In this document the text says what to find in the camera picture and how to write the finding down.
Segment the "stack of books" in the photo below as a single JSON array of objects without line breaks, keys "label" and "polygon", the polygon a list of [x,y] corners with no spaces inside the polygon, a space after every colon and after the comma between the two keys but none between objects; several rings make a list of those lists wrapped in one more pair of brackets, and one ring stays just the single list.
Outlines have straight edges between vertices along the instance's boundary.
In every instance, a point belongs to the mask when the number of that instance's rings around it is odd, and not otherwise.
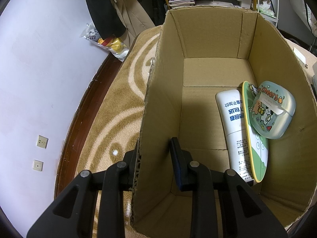
[{"label": "stack of books", "polygon": [[252,0],[169,0],[168,5],[171,8],[211,5],[220,7],[238,7],[250,9]]}]

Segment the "lower wall socket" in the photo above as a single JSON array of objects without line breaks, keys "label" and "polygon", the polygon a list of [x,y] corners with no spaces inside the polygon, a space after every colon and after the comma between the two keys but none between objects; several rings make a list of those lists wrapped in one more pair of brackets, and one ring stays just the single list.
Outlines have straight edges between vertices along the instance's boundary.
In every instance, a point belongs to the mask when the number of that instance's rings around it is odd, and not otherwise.
[{"label": "lower wall socket", "polygon": [[33,160],[33,170],[42,171],[44,163],[42,161]]}]

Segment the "black hanging coat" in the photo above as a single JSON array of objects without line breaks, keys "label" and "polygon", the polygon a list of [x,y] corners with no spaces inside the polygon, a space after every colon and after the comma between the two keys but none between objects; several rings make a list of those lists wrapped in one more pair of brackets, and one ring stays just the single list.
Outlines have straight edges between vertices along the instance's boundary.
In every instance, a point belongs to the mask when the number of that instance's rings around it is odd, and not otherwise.
[{"label": "black hanging coat", "polygon": [[91,19],[103,39],[121,37],[126,27],[121,22],[111,0],[85,0]]}]

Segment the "snack bag on floor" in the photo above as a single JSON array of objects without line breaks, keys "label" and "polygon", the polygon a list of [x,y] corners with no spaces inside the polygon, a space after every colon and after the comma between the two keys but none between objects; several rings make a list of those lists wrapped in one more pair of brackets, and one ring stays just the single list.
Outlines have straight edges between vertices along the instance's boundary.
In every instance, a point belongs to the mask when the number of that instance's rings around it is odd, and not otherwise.
[{"label": "snack bag on floor", "polygon": [[93,22],[87,24],[87,27],[82,31],[80,38],[84,38],[90,41],[92,44],[110,52],[121,62],[124,62],[129,52],[129,48],[122,42],[120,38],[110,36],[106,39],[103,39]]}]

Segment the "white printed tube bottle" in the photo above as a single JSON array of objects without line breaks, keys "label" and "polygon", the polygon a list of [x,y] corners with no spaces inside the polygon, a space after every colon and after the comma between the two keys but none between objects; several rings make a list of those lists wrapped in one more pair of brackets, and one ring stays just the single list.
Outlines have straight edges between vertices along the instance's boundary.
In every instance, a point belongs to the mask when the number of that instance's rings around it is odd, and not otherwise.
[{"label": "white printed tube bottle", "polygon": [[230,168],[246,183],[253,185],[241,93],[231,89],[217,93],[215,98],[225,133]]}]

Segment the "green oval board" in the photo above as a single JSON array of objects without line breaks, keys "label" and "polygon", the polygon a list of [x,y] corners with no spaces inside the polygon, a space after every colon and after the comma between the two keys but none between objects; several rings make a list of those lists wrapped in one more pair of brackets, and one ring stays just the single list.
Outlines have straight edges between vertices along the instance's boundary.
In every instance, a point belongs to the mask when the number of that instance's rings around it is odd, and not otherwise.
[{"label": "green oval board", "polygon": [[266,173],[268,164],[268,139],[261,136],[253,127],[253,122],[259,123],[264,107],[262,102],[256,99],[257,88],[244,81],[242,83],[242,102],[244,112],[245,130],[247,134],[249,162],[253,179],[260,183]]}]

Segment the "wall socket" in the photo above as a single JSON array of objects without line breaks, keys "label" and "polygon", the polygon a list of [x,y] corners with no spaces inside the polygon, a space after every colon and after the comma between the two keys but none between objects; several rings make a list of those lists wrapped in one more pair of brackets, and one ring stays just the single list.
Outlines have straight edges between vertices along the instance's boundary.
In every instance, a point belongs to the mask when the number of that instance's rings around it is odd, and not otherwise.
[{"label": "wall socket", "polygon": [[38,135],[38,140],[36,142],[36,146],[46,149],[47,148],[47,144],[48,144],[48,138]]},{"label": "wall socket", "polygon": [[44,163],[42,161],[33,160],[33,170],[42,171]]}]

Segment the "beige patterned plush blanket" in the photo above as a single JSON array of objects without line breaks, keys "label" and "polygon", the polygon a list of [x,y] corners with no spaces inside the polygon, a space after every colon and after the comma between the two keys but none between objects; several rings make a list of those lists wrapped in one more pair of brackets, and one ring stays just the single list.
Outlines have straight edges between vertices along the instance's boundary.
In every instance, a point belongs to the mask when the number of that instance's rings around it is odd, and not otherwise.
[{"label": "beige patterned plush blanket", "polygon": [[143,31],[120,67],[96,114],[79,156],[76,174],[106,170],[135,148],[144,97],[158,45],[160,26]]}]

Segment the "white rolling cart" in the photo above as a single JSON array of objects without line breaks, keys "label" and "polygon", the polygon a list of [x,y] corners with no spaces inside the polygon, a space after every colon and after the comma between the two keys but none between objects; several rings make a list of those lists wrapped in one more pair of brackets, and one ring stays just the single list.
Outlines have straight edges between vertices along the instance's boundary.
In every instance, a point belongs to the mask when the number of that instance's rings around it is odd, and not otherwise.
[{"label": "white rolling cart", "polygon": [[257,12],[275,27],[279,20],[279,0],[257,0]]}]

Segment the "brown cardboard box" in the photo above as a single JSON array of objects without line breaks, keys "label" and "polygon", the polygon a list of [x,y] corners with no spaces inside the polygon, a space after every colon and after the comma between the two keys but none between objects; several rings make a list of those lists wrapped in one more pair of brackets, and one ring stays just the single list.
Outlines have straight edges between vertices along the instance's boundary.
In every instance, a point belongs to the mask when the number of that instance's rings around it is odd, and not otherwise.
[{"label": "brown cardboard box", "polygon": [[255,191],[285,227],[316,193],[316,99],[278,30],[255,11],[225,7],[170,10],[145,96],[132,199],[132,226],[148,237],[189,237],[192,198],[173,174],[168,142],[211,170],[229,168],[217,93],[244,81],[272,81],[295,98],[285,134],[269,142],[268,169]]}]

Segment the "upper wall socket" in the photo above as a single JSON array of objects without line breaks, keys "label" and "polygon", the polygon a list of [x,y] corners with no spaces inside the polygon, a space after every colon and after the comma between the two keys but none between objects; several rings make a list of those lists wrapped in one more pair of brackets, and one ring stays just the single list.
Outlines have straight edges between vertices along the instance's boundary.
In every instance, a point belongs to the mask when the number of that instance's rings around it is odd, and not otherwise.
[{"label": "upper wall socket", "polygon": [[48,144],[48,138],[38,135],[38,140],[36,142],[36,146],[46,149],[47,148],[47,144]]}]

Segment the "green earbud case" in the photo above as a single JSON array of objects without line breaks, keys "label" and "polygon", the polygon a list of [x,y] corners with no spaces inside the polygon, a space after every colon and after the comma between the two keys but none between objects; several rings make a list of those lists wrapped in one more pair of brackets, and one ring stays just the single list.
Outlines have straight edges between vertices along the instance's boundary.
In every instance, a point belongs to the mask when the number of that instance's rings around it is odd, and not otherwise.
[{"label": "green earbud case", "polygon": [[294,96],[270,81],[260,84],[254,98],[250,122],[267,139],[279,139],[290,125],[296,110]]}]

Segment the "white square charger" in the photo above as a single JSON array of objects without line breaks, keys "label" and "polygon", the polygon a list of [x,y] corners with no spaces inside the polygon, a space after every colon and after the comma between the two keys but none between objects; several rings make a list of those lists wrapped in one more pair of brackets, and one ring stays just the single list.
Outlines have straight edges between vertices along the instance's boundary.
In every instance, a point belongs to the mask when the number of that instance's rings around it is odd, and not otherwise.
[{"label": "white square charger", "polygon": [[307,62],[309,61],[310,57],[309,52],[307,52],[305,49],[297,49],[296,47],[293,48],[293,52],[297,57],[297,60],[299,61],[300,65],[305,69],[308,69]]}]

